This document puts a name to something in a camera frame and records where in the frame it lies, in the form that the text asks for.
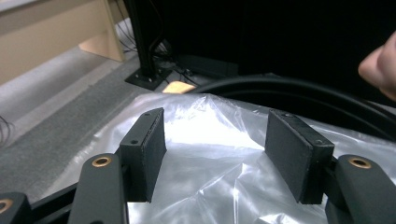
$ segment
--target brass insert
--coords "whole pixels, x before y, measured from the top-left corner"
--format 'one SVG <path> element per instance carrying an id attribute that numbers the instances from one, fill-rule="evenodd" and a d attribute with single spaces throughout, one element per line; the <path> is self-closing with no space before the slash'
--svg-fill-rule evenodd
<path id="1" fill-rule="evenodd" d="M 92 166 L 94 167 L 104 167 L 111 163 L 111 158 L 109 157 L 100 157 L 92 162 Z"/>
<path id="2" fill-rule="evenodd" d="M 11 207 L 13 201 L 10 199 L 2 199 L 0 200 L 0 214 L 6 212 L 8 208 Z"/>
<path id="3" fill-rule="evenodd" d="M 365 159 L 362 159 L 362 158 L 353 157 L 353 158 L 349 158 L 348 161 L 352 165 L 362 168 L 362 169 L 370 169 L 371 168 L 371 163 Z"/>

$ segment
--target human hand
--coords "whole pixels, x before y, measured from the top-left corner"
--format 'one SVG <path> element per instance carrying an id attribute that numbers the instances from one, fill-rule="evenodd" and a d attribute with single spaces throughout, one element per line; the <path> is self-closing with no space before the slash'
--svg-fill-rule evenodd
<path id="1" fill-rule="evenodd" d="M 359 65 L 359 74 L 396 101 L 396 32 Z"/>

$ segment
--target plastic bag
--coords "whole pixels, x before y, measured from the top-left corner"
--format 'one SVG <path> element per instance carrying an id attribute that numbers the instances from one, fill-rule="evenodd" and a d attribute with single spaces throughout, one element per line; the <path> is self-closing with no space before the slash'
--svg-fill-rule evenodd
<path id="1" fill-rule="evenodd" d="M 128 203 L 130 223 L 327 223 L 323 204 L 295 202 L 267 158 L 268 108 L 210 94 L 151 93 L 137 97 L 97 133 L 46 195 L 79 178 L 88 158 L 115 152 L 144 112 L 164 108 L 167 153 L 152 203 Z M 334 156 L 377 162 L 396 183 L 396 145 L 303 119 L 335 144 Z"/>

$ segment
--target yellow object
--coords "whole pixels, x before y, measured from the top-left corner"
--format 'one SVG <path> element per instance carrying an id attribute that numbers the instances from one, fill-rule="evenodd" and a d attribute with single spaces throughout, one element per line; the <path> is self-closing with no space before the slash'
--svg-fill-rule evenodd
<path id="1" fill-rule="evenodd" d="M 184 93 L 192 89 L 195 89 L 195 87 L 190 84 L 181 81 L 173 81 L 163 90 L 163 93 Z"/>

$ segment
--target wooden desk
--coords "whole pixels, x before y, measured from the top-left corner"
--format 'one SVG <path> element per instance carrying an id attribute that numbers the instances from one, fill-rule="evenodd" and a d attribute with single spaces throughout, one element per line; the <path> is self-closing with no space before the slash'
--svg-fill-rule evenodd
<path id="1" fill-rule="evenodd" d="M 116 1 L 127 16 L 122 0 L 2 0 L 0 85 L 76 45 L 124 61 Z"/>

